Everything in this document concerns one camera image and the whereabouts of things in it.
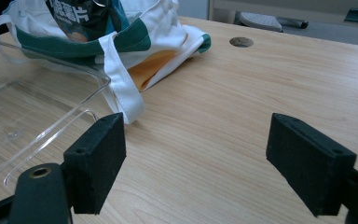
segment round hole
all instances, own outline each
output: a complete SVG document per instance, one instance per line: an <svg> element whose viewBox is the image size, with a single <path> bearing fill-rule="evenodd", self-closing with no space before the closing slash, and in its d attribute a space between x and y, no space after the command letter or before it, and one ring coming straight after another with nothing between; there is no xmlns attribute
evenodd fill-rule
<svg viewBox="0 0 358 224"><path fill-rule="evenodd" d="M51 168L49 167L42 167L42 168L38 168L36 170L34 170L31 174L30 177L31 178L41 178L44 176L47 176L48 174L51 173Z"/></svg>
<svg viewBox="0 0 358 224"><path fill-rule="evenodd" d="M229 40L229 43L238 48L248 48L254 44L254 41L246 37L234 37Z"/></svg>

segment white bag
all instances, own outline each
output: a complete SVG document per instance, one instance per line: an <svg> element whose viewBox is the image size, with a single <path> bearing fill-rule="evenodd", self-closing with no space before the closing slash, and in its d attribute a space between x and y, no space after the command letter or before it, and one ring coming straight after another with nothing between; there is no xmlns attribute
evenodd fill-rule
<svg viewBox="0 0 358 224"><path fill-rule="evenodd" d="M13 0L0 16L0 25L7 25L19 47L91 66L110 76L115 97L107 98L108 104L130 124L145 111L139 91L155 85L187 58L208 50L211 38L197 27L180 24L175 0L121 4L130 26L85 43L67 38L44 0Z"/></svg>

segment wood grain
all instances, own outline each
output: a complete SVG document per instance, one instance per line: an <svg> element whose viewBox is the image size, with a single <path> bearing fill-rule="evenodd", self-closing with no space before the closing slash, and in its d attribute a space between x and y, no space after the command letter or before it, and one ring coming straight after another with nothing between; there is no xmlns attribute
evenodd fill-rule
<svg viewBox="0 0 358 224"><path fill-rule="evenodd" d="M344 206L314 217L265 154L276 112L358 155L358 46L181 22L209 33L212 48L142 93L103 211L75 223L344 223ZM236 36L255 43L233 47Z"/></svg>

